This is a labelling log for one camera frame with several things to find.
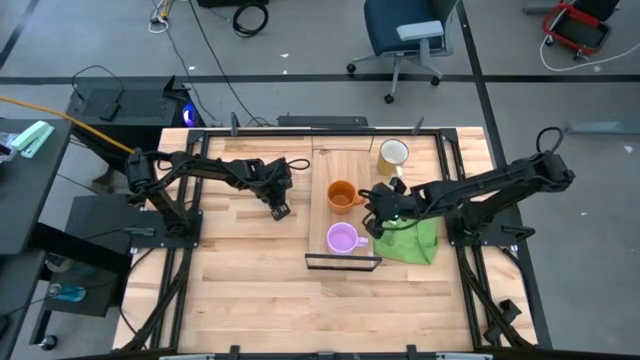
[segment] wooden table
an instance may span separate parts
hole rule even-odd
[[[457,131],[467,176],[492,169],[483,129]],[[183,151],[187,133],[165,130],[160,150]],[[388,180],[375,171],[380,144],[388,138],[216,137],[208,156],[312,161],[317,151],[367,151],[375,183]],[[410,148],[403,177],[408,185],[441,179],[435,141],[394,138]],[[287,191],[292,213],[275,222],[251,192],[204,181],[202,240],[193,254],[179,352],[227,353],[231,345],[252,353],[404,352],[407,344],[416,344],[419,351],[472,349],[455,249],[448,244],[444,223],[431,266],[385,259],[371,273],[308,270],[304,255],[314,221],[312,169],[294,170],[293,183]],[[535,342],[518,269],[498,249],[484,248],[483,253],[494,300],[516,303],[523,314],[514,326]],[[156,304],[164,258],[164,250],[157,249],[129,279],[123,309],[134,327],[142,325]],[[484,311],[475,303],[484,331]],[[121,321],[114,347],[131,336]]]

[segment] mug handle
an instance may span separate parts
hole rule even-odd
[[[365,247],[367,245],[369,245],[369,238],[366,238],[366,237],[358,238],[358,243],[356,244],[356,247]]]
[[[356,198],[355,198],[355,199],[353,199],[353,205],[354,205],[354,206],[362,205],[362,204],[364,204],[364,203],[365,203],[365,201],[367,201],[367,200],[366,200],[366,199],[364,199],[364,198],[363,198],[363,197],[361,197],[361,196],[356,195]]]

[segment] white mug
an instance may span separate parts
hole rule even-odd
[[[378,173],[390,176],[402,176],[402,165],[409,159],[409,147],[400,140],[391,139],[382,143],[378,156]]]

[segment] blue chair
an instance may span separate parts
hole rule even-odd
[[[433,86],[440,84],[442,73],[430,64],[431,57],[453,54],[449,25],[459,0],[367,0],[364,17],[374,55],[351,60],[347,71],[353,74],[356,63],[383,58],[393,61],[393,85],[384,97],[387,104],[394,95],[400,75],[400,63],[407,59],[434,74]]]

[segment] concrete floor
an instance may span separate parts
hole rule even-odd
[[[30,3],[35,11],[23,16]],[[224,20],[209,10],[196,9],[227,74],[344,74],[350,58],[371,52],[362,3],[272,0],[269,25],[251,39],[236,37]],[[524,15],[521,2],[514,0],[465,0],[464,4],[483,73],[505,75],[500,82],[493,77],[487,89],[507,160],[531,155],[537,132],[546,126],[638,116],[640,84],[624,78],[640,74],[638,53],[599,68],[565,73],[582,75],[579,79],[510,82],[506,75],[556,75],[538,57],[541,18]],[[118,76],[183,75],[167,36],[147,31],[151,10],[148,0],[0,2],[0,48],[17,24],[24,23],[10,56],[0,65],[0,94],[64,110],[71,94],[69,85],[24,85],[24,78],[51,83],[93,64],[106,66]],[[232,8],[219,11],[233,14]],[[610,20],[615,31],[593,60],[635,45],[638,40],[629,34],[640,33],[638,16],[640,5],[623,0],[621,10]],[[178,50],[187,66],[194,67],[190,73],[219,75],[186,2],[176,1],[170,21]],[[456,53],[437,63],[445,74],[467,75],[471,80],[457,16],[454,23]],[[574,65],[571,54],[561,47],[544,51],[553,66]],[[421,73],[412,65],[403,70]],[[389,74],[391,67],[388,62],[368,63],[358,71]],[[86,75],[106,76],[97,70]],[[235,111],[242,123],[249,120],[225,84],[196,87],[217,118],[228,122]],[[401,82],[393,105],[382,100],[390,88],[387,82],[245,82],[234,88],[254,115],[271,121],[287,113],[364,115],[372,125],[413,125],[424,116],[425,126],[485,126],[472,81],[444,81],[437,89],[428,83]],[[48,115],[2,103],[0,117]],[[529,244],[553,345],[640,354],[640,344],[634,341],[640,323],[636,305],[640,282],[635,276],[640,272],[640,244],[634,231],[640,213],[640,140],[570,136],[559,152],[577,175],[574,185],[565,193],[537,195],[520,206],[524,223],[538,232]],[[70,146],[60,174],[88,186],[105,169],[106,164],[91,152]],[[83,187],[58,177],[41,220],[64,228],[73,197],[87,194]],[[57,359],[104,353],[110,348],[115,312],[107,319],[55,314],[49,333],[61,337],[60,347],[42,353],[27,346],[37,311],[37,306],[30,310],[13,358]]]

